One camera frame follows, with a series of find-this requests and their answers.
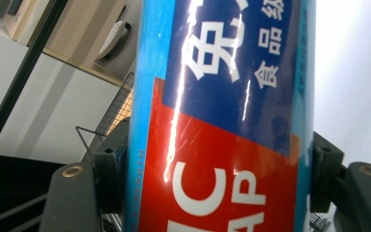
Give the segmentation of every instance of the can label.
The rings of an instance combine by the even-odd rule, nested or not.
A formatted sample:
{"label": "can label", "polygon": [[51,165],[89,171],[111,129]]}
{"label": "can label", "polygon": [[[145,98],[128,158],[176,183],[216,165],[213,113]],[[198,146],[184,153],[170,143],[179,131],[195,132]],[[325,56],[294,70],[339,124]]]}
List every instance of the can label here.
{"label": "can label", "polygon": [[125,228],[294,231],[301,1],[166,3],[144,5]]}

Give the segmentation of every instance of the cylindrical container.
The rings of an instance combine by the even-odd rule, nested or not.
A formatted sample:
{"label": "cylindrical container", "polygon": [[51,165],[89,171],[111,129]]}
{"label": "cylindrical container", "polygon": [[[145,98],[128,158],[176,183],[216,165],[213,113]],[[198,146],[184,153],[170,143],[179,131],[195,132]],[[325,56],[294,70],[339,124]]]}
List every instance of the cylindrical container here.
{"label": "cylindrical container", "polygon": [[124,231],[308,230],[306,0],[148,0]]}

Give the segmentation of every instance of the black pole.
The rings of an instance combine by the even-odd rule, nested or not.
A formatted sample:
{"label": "black pole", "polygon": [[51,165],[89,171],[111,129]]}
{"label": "black pole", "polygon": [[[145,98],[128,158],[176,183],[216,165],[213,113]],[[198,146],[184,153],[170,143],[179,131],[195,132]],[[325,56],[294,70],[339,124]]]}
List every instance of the black pole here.
{"label": "black pole", "polygon": [[62,11],[65,9],[67,2],[67,0],[55,0],[52,4],[49,3],[49,6],[47,6],[48,14],[44,19],[38,36],[29,47],[28,52],[23,58],[22,64],[20,64],[20,67],[14,76],[14,80],[12,81],[9,90],[5,95],[5,98],[1,102],[0,133],[8,121],[9,116],[14,109],[14,105],[22,93],[22,90],[25,87],[32,70],[35,68],[43,48],[46,45],[46,42],[49,39],[60,15],[62,14]]}

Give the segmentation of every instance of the white wall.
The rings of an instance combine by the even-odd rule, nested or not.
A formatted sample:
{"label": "white wall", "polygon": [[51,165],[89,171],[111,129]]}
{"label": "white wall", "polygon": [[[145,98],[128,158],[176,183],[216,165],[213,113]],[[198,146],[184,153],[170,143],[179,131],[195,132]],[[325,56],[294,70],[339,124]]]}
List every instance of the white wall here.
{"label": "white wall", "polygon": [[317,1],[315,131],[371,163],[371,0]]}
{"label": "white wall", "polygon": [[[0,102],[26,53],[0,34]],[[0,134],[0,155],[61,163],[86,152],[76,126],[95,130],[118,87],[41,55]],[[91,141],[93,135],[85,134]]]}

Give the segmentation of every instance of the red label section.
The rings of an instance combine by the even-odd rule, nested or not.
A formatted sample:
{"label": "red label section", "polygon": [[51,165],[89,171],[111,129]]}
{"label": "red label section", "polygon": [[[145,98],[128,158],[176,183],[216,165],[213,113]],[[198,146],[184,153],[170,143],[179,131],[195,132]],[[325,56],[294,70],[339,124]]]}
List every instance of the red label section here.
{"label": "red label section", "polygon": [[286,158],[176,113],[163,87],[156,79],[139,231],[293,231],[298,138]]}

